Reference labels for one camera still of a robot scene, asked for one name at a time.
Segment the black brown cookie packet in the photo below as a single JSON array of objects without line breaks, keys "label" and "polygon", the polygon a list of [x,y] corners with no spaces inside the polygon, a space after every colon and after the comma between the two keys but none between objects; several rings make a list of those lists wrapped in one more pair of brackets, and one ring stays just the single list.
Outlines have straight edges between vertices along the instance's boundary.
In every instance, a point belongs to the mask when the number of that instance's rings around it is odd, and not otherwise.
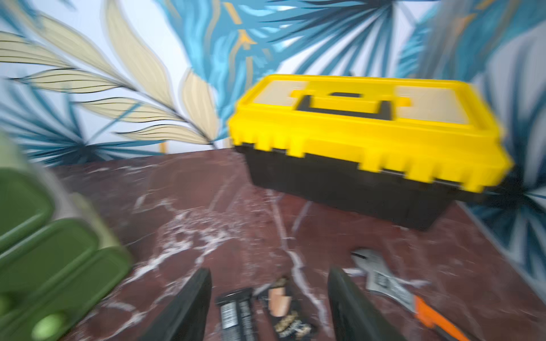
[{"label": "black brown cookie packet", "polygon": [[313,340],[317,327],[303,311],[290,277],[280,277],[255,298],[268,317],[277,340]]}]

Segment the green drawer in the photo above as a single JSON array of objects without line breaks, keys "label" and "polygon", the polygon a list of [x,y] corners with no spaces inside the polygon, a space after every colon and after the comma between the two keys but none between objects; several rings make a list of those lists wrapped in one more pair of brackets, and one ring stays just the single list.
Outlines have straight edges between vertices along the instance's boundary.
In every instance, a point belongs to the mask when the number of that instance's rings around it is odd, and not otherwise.
[{"label": "green drawer", "polygon": [[37,177],[1,169],[1,251],[43,227],[54,210],[53,198]]}]

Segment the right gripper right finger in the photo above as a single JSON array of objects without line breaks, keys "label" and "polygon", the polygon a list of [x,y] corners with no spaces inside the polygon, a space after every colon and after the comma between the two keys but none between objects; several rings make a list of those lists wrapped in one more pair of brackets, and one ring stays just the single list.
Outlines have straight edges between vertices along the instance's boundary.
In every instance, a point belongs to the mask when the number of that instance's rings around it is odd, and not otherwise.
[{"label": "right gripper right finger", "polygon": [[328,299],[337,340],[405,339],[338,267],[331,267],[328,273]]}]

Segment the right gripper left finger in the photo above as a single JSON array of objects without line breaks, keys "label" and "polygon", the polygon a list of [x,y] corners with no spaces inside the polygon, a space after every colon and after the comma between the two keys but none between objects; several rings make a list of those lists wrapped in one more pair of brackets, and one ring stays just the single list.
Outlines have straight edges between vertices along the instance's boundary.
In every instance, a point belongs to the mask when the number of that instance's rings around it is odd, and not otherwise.
[{"label": "right gripper left finger", "polygon": [[197,270],[139,338],[148,341],[202,340],[212,294],[207,268]]}]

